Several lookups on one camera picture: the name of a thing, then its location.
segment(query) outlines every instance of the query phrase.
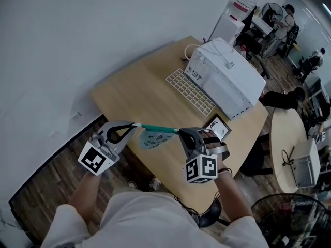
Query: teal handle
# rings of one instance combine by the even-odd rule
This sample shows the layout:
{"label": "teal handle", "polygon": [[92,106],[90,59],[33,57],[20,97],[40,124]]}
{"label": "teal handle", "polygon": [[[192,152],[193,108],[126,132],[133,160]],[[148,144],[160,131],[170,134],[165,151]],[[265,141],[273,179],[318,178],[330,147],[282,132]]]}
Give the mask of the teal handle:
{"label": "teal handle", "polygon": [[178,135],[176,129],[172,129],[172,128],[145,125],[145,124],[141,124],[141,127],[153,132],[173,133]]}

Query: small picture frame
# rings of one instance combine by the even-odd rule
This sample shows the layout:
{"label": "small picture frame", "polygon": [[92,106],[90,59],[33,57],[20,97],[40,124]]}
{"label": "small picture frame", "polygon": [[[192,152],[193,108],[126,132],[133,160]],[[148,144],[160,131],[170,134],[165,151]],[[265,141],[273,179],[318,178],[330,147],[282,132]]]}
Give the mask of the small picture frame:
{"label": "small picture frame", "polygon": [[217,114],[204,126],[204,128],[212,130],[221,142],[223,142],[231,132],[229,126]]}

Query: electric fan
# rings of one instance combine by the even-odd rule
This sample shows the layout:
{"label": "electric fan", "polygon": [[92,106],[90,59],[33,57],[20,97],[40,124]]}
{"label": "electric fan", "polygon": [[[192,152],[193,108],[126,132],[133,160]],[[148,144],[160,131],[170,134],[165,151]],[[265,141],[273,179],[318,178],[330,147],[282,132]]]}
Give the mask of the electric fan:
{"label": "electric fan", "polygon": [[[329,247],[330,211],[312,197],[270,195],[256,202],[252,211],[270,247]],[[285,244],[275,245],[280,240]]]}
{"label": "electric fan", "polygon": [[280,5],[276,3],[268,3],[262,8],[262,19],[265,23],[267,23],[270,27],[274,26],[274,22],[272,19],[277,19],[281,21],[283,19],[284,13],[283,9]]}

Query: hand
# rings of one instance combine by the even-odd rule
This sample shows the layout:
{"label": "hand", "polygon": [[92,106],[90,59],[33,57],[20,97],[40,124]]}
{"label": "hand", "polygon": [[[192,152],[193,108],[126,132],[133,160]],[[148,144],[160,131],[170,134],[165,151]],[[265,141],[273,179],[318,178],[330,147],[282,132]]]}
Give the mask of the hand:
{"label": "hand", "polygon": [[[209,132],[200,131],[199,134],[200,134],[201,138],[217,137],[216,134],[211,130]],[[209,144],[206,144],[206,147],[207,147],[207,149],[221,147],[221,142],[209,143]],[[220,170],[220,169],[223,169],[223,168],[226,168],[226,166],[223,163],[222,155],[218,155],[218,157],[217,157],[217,169]]]}

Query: red label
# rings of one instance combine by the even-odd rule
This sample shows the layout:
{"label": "red label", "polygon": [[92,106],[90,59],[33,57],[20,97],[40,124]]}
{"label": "red label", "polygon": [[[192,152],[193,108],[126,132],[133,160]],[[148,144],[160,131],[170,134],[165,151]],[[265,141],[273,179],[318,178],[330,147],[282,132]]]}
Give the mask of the red label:
{"label": "red label", "polygon": [[238,4],[237,2],[234,2],[233,5],[234,5],[236,8],[238,8],[239,10],[241,10],[242,12],[245,12],[245,13],[248,12],[248,9],[247,9],[247,8],[241,6],[241,5]]}

